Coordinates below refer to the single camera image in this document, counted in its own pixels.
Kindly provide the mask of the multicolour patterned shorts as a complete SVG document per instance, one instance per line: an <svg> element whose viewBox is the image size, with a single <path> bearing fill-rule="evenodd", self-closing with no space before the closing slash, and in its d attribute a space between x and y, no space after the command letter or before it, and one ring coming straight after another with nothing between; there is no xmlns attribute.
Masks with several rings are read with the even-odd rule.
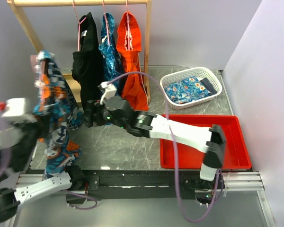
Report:
<svg viewBox="0 0 284 227"><path fill-rule="evenodd" d="M54 57L49 51L40 51L34 66L35 86L39 89L34 115L49 115L49 131L40 139L47 145L44 180L73 165L81 154L80 146L70 139L69 131L82 125L83 113Z"/></svg>

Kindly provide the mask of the pink wire hanger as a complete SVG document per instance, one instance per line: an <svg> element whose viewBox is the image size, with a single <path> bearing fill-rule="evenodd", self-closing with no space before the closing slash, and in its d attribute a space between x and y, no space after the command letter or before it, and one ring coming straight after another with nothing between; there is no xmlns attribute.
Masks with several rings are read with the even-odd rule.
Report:
<svg viewBox="0 0 284 227"><path fill-rule="evenodd" d="M32 71L39 74L41 72L41 63L38 62L36 55L30 56L30 63Z"/></svg>

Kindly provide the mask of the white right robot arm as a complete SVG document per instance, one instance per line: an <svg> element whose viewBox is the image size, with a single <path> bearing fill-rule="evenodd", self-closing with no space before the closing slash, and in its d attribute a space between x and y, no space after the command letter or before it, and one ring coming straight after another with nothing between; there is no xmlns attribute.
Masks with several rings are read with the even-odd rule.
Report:
<svg viewBox="0 0 284 227"><path fill-rule="evenodd" d="M170 120L167 116L134 110L119 96L103 103L89 100L82 120L89 128L111 123L135 137L175 141L204 153L197 179L205 189L213 185L216 172L224 163L227 140L220 125L193 126Z"/></svg>

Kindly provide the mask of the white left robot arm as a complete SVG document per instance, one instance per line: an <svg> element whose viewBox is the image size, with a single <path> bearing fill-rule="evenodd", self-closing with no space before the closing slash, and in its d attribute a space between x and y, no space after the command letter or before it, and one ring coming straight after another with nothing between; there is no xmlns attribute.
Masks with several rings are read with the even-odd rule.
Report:
<svg viewBox="0 0 284 227"><path fill-rule="evenodd" d="M49 130L49 116L32 114L8 121L0 131L0 182L8 178L8 170L25 170L37 140ZM58 175L22 188L0 188L0 223L5 222L24 206L64 190L79 190L86 178L78 166L67 166Z"/></svg>

